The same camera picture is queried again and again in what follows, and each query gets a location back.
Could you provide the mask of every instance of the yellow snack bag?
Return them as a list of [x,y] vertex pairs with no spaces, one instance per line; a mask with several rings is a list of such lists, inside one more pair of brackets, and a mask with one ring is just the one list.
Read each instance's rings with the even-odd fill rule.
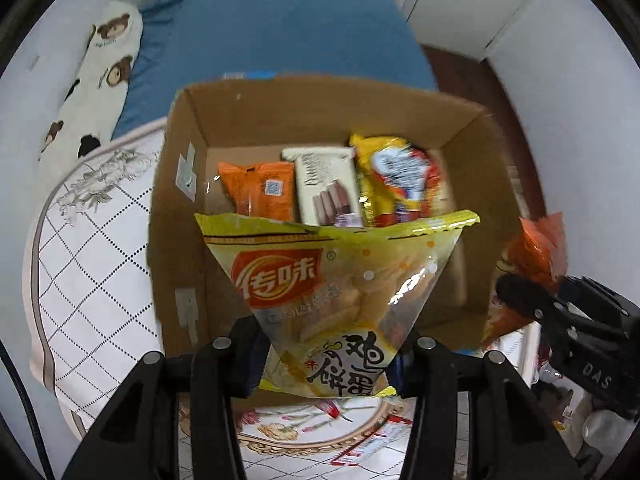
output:
[[384,228],[197,214],[207,246],[270,338],[269,381],[303,397],[371,396],[471,211]]
[[433,214],[442,190],[434,157],[393,136],[351,135],[361,174],[360,201],[368,226],[384,227]]

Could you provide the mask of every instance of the barcode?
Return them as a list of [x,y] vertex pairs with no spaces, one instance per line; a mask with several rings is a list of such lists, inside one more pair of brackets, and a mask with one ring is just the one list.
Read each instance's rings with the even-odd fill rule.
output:
[[264,194],[269,196],[282,195],[282,181],[281,180],[265,180]]

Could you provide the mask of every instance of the cable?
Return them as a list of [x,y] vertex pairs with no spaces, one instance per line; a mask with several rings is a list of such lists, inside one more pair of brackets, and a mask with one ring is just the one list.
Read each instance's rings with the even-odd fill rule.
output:
[[31,428],[31,434],[33,435],[33,442],[36,445],[36,450],[38,451],[38,457],[42,464],[44,476],[47,480],[56,480],[56,477],[53,475],[53,470],[51,469],[51,464],[49,463],[47,449],[44,447],[44,441],[42,439],[42,434],[40,433],[36,413],[33,411],[31,399],[27,394],[27,389],[24,387],[24,383],[20,378],[18,370],[15,369],[14,362],[11,361],[6,348],[2,344],[2,340],[0,340],[0,359],[2,359],[2,363],[4,364],[6,371],[9,372],[9,377],[11,377],[11,380],[14,382],[15,389],[18,391],[18,395],[22,401],[24,413],[27,415],[27,420],[29,421],[29,427]]

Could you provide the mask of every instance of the red snack bag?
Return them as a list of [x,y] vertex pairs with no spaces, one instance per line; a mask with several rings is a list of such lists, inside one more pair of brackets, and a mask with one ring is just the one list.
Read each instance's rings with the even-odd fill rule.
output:
[[554,213],[537,221],[521,218],[520,224],[522,232],[509,244],[495,266],[483,345],[531,322],[498,299],[495,283],[500,276],[514,272],[550,292],[557,292],[568,269],[562,213]]

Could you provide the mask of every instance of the cardboard box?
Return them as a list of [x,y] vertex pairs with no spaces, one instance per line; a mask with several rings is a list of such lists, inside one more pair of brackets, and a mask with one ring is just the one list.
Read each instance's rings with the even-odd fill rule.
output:
[[275,161],[286,146],[344,145],[352,132],[397,134],[438,148],[456,206],[480,215],[480,224],[464,230],[460,257],[450,260],[417,322],[451,348],[480,342],[494,266],[518,231],[498,126],[479,105],[443,93],[300,76],[197,84],[172,107],[147,250],[167,355],[193,351],[250,313],[193,218],[234,210],[212,181],[217,163]]

